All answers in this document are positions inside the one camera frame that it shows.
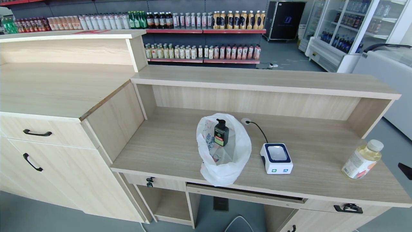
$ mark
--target green bottle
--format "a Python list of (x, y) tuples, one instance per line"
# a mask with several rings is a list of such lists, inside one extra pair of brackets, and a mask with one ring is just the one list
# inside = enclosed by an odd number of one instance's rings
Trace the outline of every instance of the green bottle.
[(133, 11), (133, 14), (134, 14), (135, 29), (140, 29), (139, 15), (136, 13), (136, 11)]
[(142, 19), (142, 28), (147, 28), (147, 19), (144, 11), (140, 12), (141, 19)]
[(130, 29), (135, 29), (135, 25), (134, 25), (134, 15), (133, 12), (129, 11), (129, 24), (130, 24)]

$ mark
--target red shelf edge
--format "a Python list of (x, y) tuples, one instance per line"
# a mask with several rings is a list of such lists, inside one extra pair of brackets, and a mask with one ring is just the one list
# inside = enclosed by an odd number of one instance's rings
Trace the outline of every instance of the red shelf edge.
[(28, 0), (19, 0), (19, 1), (13, 1), (13, 2), (2, 2), (2, 3), (0, 3), (0, 6), (22, 4), (22, 3), (28, 3)]

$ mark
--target drawer handle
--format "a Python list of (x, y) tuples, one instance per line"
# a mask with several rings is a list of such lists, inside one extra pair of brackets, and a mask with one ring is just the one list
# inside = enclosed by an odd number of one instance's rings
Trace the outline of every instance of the drawer handle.
[(53, 134), (51, 131), (47, 131), (47, 132), (44, 133), (44, 134), (33, 134), (33, 133), (29, 133), (29, 132), (30, 132), (29, 129), (24, 129), (23, 132), (24, 132), (26, 135), (37, 135), (37, 136), (50, 136), (51, 134)]
[(28, 154), (27, 154), (27, 153), (24, 153), (24, 154), (23, 154), (23, 157), (24, 157), (24, 159), (27, 161), (27, 163), (29, 163), (34, 169), (36, 169), (36, 170), (39, 171), (39, 172), (43, 171), (42, 168), (36, 168), (32, 163), (30, 163), (30, 161), (28, 160)]
[(340, 208), (339, 205), (334, 205), (333, 207), (338, 212), (363, 214), (362, 208), (355, 204), (347, 203), (343, 205), (343, 208)]
[(293, 225), (292, 228), (293, 228), (293, 230), (292, 231), (288, 230), (288, 232), (295, 232), (296, 231), (296, 225)]

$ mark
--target white plastic bag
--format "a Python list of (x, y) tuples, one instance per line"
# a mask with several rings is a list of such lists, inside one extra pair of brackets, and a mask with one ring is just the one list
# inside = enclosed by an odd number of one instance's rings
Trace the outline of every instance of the white plastic bag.
[[(222, 147), (214, 142), (216, 119), (224, 119), (229, 128), (229, 139)], [(214, 186), (233, 184), (249, 160), (252, 143), (243, 125), (230, 114), (203, 117), (196, 129), (199, 154), (203, 159), (203, 177)]]

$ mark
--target bottle cap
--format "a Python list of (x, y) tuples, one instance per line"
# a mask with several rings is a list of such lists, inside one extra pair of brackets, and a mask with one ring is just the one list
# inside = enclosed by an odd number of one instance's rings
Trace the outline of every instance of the bottle cap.
[(383, 149), (384, 144), (379, 140), (370, 140), (367, 147), (375, 152), (380, 152)]

